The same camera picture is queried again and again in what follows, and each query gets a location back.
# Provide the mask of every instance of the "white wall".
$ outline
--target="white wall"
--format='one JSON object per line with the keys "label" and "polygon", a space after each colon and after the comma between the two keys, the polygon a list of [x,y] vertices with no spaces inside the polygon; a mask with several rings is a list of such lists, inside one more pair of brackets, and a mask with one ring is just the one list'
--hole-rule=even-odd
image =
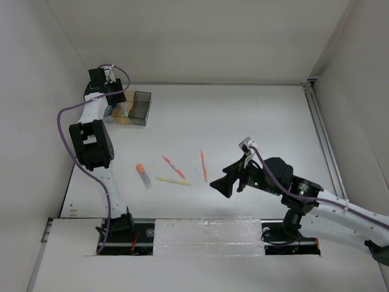
{"label": "white wall", "polygon": [[43,0],[0,1],[0,40],[0,290],[19,292],[71,172],[56,115],[82,100],[88,73]]}
{"label": "white wall", "polygon": [[314,86],[353,203],[389,215],[389,1],[356,0]]}
{"label": "white wall", "polygon": [[135,82],[305,82],[349,0],[47,0],[87,67]]}
{"label": "white wall", "polygon": [[336,25],[334,31],[332,32],[332,35],[330,36],[328,42],[326,43],[325,48],[323,49],[323,52],[320,54],[320,57],[318,58],[314,68],[311,71],[310,77],[316,77],[319,76],[321,73],[324,72],[324,70],[327,68],[327,66],[331,62],[332,55],[336,49],[336,45],[339,41],[339,38],[342,34],[343,27],[345,26],[345,23],[347,21],[348,15],[353,7],[354,0],[350,0],[345,11],[343,12],[343,15],[340,17],[338,24]]}

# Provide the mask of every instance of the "white enclosure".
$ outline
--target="white enclosure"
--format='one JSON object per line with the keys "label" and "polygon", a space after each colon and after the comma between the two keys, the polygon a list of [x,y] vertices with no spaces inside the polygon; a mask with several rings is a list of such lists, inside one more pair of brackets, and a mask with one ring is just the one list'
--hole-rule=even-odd
{"label": "white enclosure", "polygon": [[[145,280],[146,271],[154,273],[157,287],[179,275],[182,281],[174,282],[172,291],[217,290],[220,283],[225,290],[282,291],[285,282],[270,281],[274,274],[269,271],[286,274],[298,265],[304,267],[304,274],[290,277],[299,292],[304,287],[385,291],[379,265],[371,257],[325,241],[323,257],[292,256],[286,263],[262,254],[254,259],[185,259],[177,256],[180,248],[169,244],[160,246],[159,255],[149,259],[90,257],[97,241],[94,226],[101,219],[81,217],[101,218],[106,210],[97,193],[94,200],[94,182],[77,171],[71,175],[72,162],[60,141],[56,116],[61,108],[82,101],[88,69],[117,64],[129,72],[133,89],[149,90],[158,98],[153,100],[146,128],[108,127],[117,149],[115,176],[126,203],[135,207],[131,210],[135,217],[282,217],[286,208],[277,197],[259,193],[259,202],[253,190],[246,190],[246,195],[234,194],[227,200],[210,192],[201,180],[201,165],[192,167],[197,162],[178,146],[166,153],[171,150],[168,142],[177,140],[197,151],[208,141],[204,150],[214,158],[209,161],[210,179],[214,179],[223,166],[239,158],[242,139],[264,137],[266,141],[258,143],[264,156],[285,158],[296,174],[332,190],[315,125],[304,92],[299,91],[300,83],[319,75],[314,85],[318,108],[349,199],[389,214],[388,31],[386,0],[0,1],[0,291],[69,291],[75,278],[78,289],[107,291],[112,286],[105,286],[104,266],[110,267],[121,291],[131,288],[131,279]],[[278,85],[145,84],[158,82]],[[171,102],[177,105],[173,112]],[[226,130],[222,119],[236,112],[243,117]],[[195,123],[198,116],[201,120]],[[80,110],[63,116],[65,132],[79,117]],[[177,117],[187,123],[169,131]],[[150,141],[162,141],[163,135],[166,144],[147,147]],[[228,157],[221,156],[220,147]],[[174,157],[177,165],[183,162],[193,187],[155,182],[150,193],[142,189],[140,180],[136,181],[134,155],[139,162],[146,161],[154,179],[164,169],[174,174],[161,154]],[[129,170],[123,172],[126,164]],[[68,208],[74,199],[81,206],[76,213]],[[44,251],[41,239],[49,217],[63,219],[55,220]],[[171,230],[159,229],[159,235],[164,232]],[[261,250],[255,244],[254,250]],[[185,269],[188,263],[193,267]],[[131,266],[133,278],[112,273],[118,266]],[[381,269],[389,279],[388,269]],[[196,275],[197,281],[189,274]],[[212,280],[202,281],[204,274]],[[132,288],[142,291],[142,286]]]}
{"label": "white enclosure", "polygon": [[349,1],[48,0],[84,64],[135,82],[300,83]]}

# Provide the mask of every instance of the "yellow object in box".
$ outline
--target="yellow object in box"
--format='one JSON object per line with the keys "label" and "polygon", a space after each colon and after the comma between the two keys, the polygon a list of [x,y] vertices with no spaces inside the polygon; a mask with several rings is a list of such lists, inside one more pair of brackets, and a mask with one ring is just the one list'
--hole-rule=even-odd
{"label": "yellow object in box", "polygon": [[126,91],[126,101],[118,103],[112,111],[112,118],[120,125],[141,125],[147,123],[151,106],[151,93]]}

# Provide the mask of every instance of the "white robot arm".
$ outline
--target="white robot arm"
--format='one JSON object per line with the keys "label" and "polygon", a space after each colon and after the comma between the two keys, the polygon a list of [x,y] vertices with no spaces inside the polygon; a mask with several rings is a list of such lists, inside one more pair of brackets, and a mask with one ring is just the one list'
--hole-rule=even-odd
{"label": "white robot arm", "polygon": [[114,76],[113,65],[91,69],[89,76],[91,81],[85,89],[84,101],[92,101],[84,105],[80,120],[76,124],[70,125],[69,132],[77,161],[107,188],[105,190],[102,184],[98,184],[103,202],[106,208],[110,208],[110,216],[103,228],[97,227],[97,230],[105,238],[109,237],[106,236],[108,232],[108,234],[115,235],[116,238],[120,237],[125,240],[128,237],[131,239],[136,231],[134,220],[128,207],[120,201],[112,172],[112,160],[115,156],[114,147],[103,122],[107,107],[124,102],[126,97],[122,92],[123,87],[120,79]]}
{"label": "white robot arm", "polygon": [[[293,168],[281,158],[264,161],[250,137],[239,147],[243,157],[223,169],[226,176],[210,185],[230,198],[233,183],[238,179],[238,192],[251,186],[282,197],[281,203],[289,210],[283,220],[273,221],[271,227],[263,229],[264,236],[273,235],[273,242],[265,245],[277,243],[273,246],[285,247],[301,238],[325,238],[369,252],[378,262],[389,265],[388,216],[351,204],[318,184],[293,175]],[[255,154],[263,169],[252,159]]]}

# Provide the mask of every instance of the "screw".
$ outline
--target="screw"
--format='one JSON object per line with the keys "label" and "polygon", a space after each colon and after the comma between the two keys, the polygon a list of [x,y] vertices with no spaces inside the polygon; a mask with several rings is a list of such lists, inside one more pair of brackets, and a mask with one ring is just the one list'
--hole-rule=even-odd
{"label": "screw", "polygon": [[147,229],[146,230],[146,236],[147,237],[153,237],[154,236],[154,229],[151,229],[151,228]]}
{"label": "screw", "polygon": [[268,227],[263,228],[262,233],[264,236],[270,236],[270,228]]}

